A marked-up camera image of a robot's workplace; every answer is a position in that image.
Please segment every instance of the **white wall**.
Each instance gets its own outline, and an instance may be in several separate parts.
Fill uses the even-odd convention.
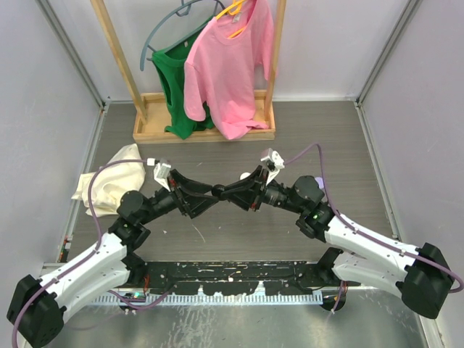
[[[99,108],[36,2],[0,7],[0,347],[10,347],[9,301],[55,261]]]
[[[365,102],[403,239],[437,245],[464,276],[464,2],[423,1]],[[464,293],[438,323],[464,341]]]
[[[94,82],[106,98],[131,97],[109,50],[90,0],[50,0]],[[275,11],[277,0],[269,0]],[[281,45],[276,98],[358,96],[406,0],[289,0]],[[180,0],[106,0],[130,69],[140,92],[161,91],[156,71],[147,62],[138,68],[151,30]],[[172,17],[152,46],[162,48],[205,20],[213,1],[192,7],[188,17]],[[264,86],[261,77],[257,86]]]

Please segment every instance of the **wooden clothes rack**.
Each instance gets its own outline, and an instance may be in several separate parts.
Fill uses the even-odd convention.
[[[140,144],[226,141],[216,128],[194,132],[186,140],[165,131],[165,127],[171,124],[171,116],[166,107],[165,95],[163,93],[140,94],[138,92],[136,82],[125,59],[123,48],[117,38],[115,27],[111,22],[104,0],[91,0],[91,3],[137,110],[136,124],[133,129],[134,140]],[[285,8],[286,0],[278,0],[268,88],[265,91],[254,92],[257,107],[254,120],[268,124],[269,129],[253,129],[240,138],[240,141],[273,140],[275,138],[276,124],[272,100]]]

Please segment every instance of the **wooden rack pole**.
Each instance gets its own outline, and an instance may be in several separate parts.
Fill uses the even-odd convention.
[[[142,123],[146,125],[145,104],[142,101],[140,93],[138,92],[136,82],[133,79],[131,70],[129,69],[128,61],[125,59],[123,48],[121,47],[119,39],[117,38],[115,27],[113,26],[111,19],[109,18],[109,14],[107,11],[107,7],[104,4],[104,0],[91,0],[91,3],[94,7],[96,16],[99,19],[101,28],[103,29],[104,34],[107,37],[109,47],[111,48],[111,51],[115,56],[117,66],[119,67],[121,75],[123,75],[125,84],[127,85],[130,95],[132,96],[132,100],[134,105],[136,106],[137,113],[140,114]]]
[[[276,72],[278,65],[278,53],[281,47],[283,19],[285,17],[285,7],[287,0],[279,0],[277,4],[277,13],[275,16],[274,26],[274,41],[273,41],[273,54],[270,61],[270,73],[268,81],[268,89],[266,90],[266,99],[264,101],[264,113],[269,115],[270,106],[273,102],[274,85],[276,83]]]

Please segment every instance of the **green t-shirt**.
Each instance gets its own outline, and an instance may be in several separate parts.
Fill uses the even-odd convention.
[[[210,108],[203,104],[206,119],[201,122],[189,119],[183,109],[183,85],[185,72],[183,66],[189,56],[190,49],[196,38],[201,33],[204,25],[195,30],[180,44],[166,50],[156,51],[152,55],[152,61],[157,68],[162,90],[165,92],[167,110],[171,114],[172,125],[166,127],[166,131],[176,134],[182,139],[187,139],[194,131],[204,131],[213,128]]]

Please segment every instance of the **orange hanger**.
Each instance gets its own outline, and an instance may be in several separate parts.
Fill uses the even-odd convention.
[[[238,29],[235,33],[233,33],[232,35],[229,36],[229,38],[235,38],[236,36],[238,36],[239,34],[242,34],[245,30],[246,26],[244,26],[243,28],[241,29]]]
[[[246,0],[233,0],[233,4],[230,5],[229,7],[227,7],[226,9],[224,9],[220,14],[218,14],[216,16],[216,19],[218,20],[219,18],[221,18],[223,15],[225,15],[227,13],[230,14],[230,15],[233,15],[233,16],[238,14],[240,12],[240,10],[241,10],[241,5],[245,1]],[[231,34],[228,38],[235,38],[239,34],[243,33],[245,28],[246,28],[246,26],[244,26],[243,28],[238,29],[235,33]]]
[[[233,0],[233,4],[230,5],[229,7],[227,7],[226,9],[224,9],[220,14],[218,14],[216,16],[216,19],[218,20],[219,18],[221,18],[223,15],[225,15],[226,13],[230,12],[234,7],[240,7],[241,8],[241,5],[245,2],[246,0]]]
[[[240,10],[241,10],[241,5],[243,5],[243,4],[242,4],[242,3],[239,4],[239,2],[238,2],[237,0],[233,0],[233,4],[232,4],[232,5],[236,5],[237,8],[236,8],[234,11],[232,11],[231,9],[229,9],[229,15],[235,16],[237,13],[240,12]]]

